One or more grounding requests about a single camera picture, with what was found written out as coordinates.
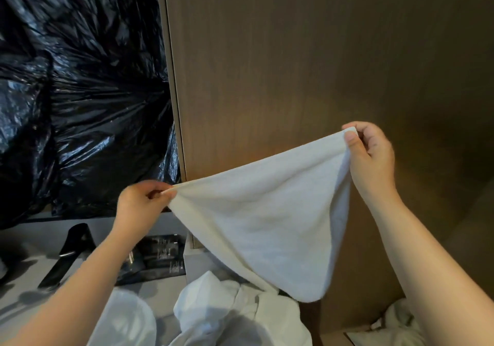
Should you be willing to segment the person's left hand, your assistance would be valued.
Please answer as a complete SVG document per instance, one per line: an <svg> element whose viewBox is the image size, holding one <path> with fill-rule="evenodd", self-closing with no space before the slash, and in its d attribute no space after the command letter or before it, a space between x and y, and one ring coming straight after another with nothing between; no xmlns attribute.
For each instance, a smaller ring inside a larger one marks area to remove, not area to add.
<svg viewBox="0 0 494 346"><path fill-rule="evenodd" d="M174 187L162 193L145 194L145 181L126 187L118 199L112 231L136 244L151 230L176 194Z"/></svg>

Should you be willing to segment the person's right forearm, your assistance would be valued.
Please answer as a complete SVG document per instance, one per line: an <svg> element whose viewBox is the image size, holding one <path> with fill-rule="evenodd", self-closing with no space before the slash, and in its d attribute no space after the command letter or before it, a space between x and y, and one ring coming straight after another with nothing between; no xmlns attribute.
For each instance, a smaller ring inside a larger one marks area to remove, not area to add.
<svg viewBox="0 0 494 346"><path fill-rule="evenodd" d="M429 346L494 346L494 301L396 191L365 197Z"/></svg>

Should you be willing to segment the black plastic garbage bag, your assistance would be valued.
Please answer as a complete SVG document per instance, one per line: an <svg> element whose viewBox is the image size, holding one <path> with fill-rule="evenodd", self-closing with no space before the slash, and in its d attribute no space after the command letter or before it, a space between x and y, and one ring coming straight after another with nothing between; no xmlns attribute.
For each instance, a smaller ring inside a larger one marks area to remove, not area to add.
<svg viewBox="0 0 494 346"><path fill-rule="evenodd" d="M0 0L0 230L181 181L158 0Z"/></svg>

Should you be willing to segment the person's right hand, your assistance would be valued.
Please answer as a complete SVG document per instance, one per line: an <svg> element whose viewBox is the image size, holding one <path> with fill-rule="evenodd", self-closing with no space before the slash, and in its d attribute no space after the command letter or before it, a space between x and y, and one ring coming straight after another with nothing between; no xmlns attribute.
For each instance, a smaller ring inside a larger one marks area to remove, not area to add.
<svg viewBox="0 0 494 346"><path fill-rule="evenodd" d="M382 129L370 122L354 121L343 125L342 130L356 131L367 150L366 164L350 163L352 180L366 205L373 207L395 198L395 154Z"/></svg>

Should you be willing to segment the white crumpled cloth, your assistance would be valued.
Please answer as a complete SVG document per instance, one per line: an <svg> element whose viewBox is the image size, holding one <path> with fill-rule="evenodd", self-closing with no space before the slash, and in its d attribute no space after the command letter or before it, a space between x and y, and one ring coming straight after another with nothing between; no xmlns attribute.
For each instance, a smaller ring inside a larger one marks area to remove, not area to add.
<svg viewBox="0 0 494 346"><path fill-rule="evenodd" d="M371 346L426 346L417 319L405 298L389 306L371 325L371 330L368 335Z"/></svg>

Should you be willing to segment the white crumpled bed linen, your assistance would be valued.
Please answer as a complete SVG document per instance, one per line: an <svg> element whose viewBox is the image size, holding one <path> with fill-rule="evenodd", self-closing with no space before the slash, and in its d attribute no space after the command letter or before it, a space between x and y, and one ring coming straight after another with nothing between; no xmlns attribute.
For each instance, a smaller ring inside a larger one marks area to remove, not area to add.
<svg viewBox="0 0 494 346"><path fill-rule="evenodd" d="M180 334L169 346L313 346L297 301L211 271L179 294Z"/></svg>

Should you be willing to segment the white towel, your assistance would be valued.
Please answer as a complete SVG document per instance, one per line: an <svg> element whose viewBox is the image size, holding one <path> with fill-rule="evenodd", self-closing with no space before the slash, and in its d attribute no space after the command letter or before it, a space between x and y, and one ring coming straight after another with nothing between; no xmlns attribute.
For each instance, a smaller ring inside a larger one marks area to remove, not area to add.
<svg viewBox="0 0 494 346"><path fill-rule="evenodd" d="M349 128L175 186L169 208L220 262L299 302L327 292L346 230Z"/></svg>

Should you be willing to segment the brown wooden cabinet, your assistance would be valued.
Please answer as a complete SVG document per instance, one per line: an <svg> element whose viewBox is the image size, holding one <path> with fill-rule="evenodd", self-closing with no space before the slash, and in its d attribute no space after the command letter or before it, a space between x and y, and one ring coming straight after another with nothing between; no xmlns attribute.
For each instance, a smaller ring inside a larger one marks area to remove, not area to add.
<svg viewBox="0 0 494 346"><path fill-rule="evenodd" d="M406 204L494 294L494 0L159 0L184 181L370 120ZM322 332L402 296L355 188Z"/></svg>

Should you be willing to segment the black printed packets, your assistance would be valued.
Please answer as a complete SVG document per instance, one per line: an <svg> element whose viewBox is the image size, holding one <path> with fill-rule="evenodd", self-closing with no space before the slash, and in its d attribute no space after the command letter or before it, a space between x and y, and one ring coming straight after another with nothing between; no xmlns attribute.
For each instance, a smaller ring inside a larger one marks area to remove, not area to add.
<svg viewBox="0 0 494 346"><path fill-rule="evenodd" d="M177 234L144 237L122 264L116 286L186 275L185 242Z"/></svg>

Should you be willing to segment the white translucent plastic bag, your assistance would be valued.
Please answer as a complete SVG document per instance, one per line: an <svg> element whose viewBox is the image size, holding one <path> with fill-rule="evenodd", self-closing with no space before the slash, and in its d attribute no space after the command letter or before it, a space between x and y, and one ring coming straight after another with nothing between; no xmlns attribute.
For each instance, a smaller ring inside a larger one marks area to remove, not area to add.
<svg viewBox="0 0 494 346"><path fill-rule="evenodd" d="M114 288L86 346L155 346L151 307L129 290Z"/></svg>

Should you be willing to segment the person's left forearm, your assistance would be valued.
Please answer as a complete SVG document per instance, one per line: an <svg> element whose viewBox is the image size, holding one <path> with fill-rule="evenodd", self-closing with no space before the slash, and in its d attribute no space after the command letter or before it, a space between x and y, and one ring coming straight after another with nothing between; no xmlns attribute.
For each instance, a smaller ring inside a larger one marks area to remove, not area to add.
<svg viewBox="0 0 494 346"><path fill-rule="evenodd" d="M151 226L116 218L103 242L19 332L1 346L86 346L120 268Z"/></svg>

